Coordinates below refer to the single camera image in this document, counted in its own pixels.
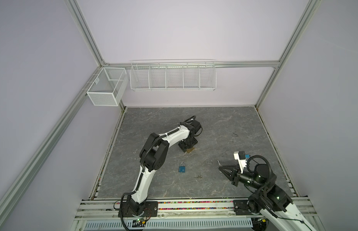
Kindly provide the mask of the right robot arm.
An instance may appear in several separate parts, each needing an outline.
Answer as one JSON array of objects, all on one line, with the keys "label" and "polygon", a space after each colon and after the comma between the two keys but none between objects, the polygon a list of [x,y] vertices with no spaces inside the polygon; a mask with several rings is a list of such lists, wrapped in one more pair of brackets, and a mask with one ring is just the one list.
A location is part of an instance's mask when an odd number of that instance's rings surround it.
[{"label": "right robot arm", "polygon": [[232,185],[243,184],[255,190],[248,199],[233,200],[236,215],[262,215],[253,218],[254,231],[264,231],[271,222],[280,231],[314,231],[313,225],[301,214],[292,198],[278,185],[277,176],[268,160],[260,155],[250,156],[243,151],[235,152],[237,164],[220,165]]}]

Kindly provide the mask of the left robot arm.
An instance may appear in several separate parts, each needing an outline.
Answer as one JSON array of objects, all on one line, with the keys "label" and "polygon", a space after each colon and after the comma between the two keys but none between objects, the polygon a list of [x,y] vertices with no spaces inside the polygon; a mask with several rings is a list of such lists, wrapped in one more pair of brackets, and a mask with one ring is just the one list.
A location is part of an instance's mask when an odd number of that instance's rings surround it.
[{"label": "left robot arm", "polygon": [[196,139],[202,132],[202,125],[192,116],[178,126],[163,134],[151,133],[140,152],[140,172],[133,191],[124,193],[120,200],[120,217],[142,216],[148,198],[148,190],[157,170],[167,157],[171,146],[178,144],[183,152],[193,149],[198,143]]}]

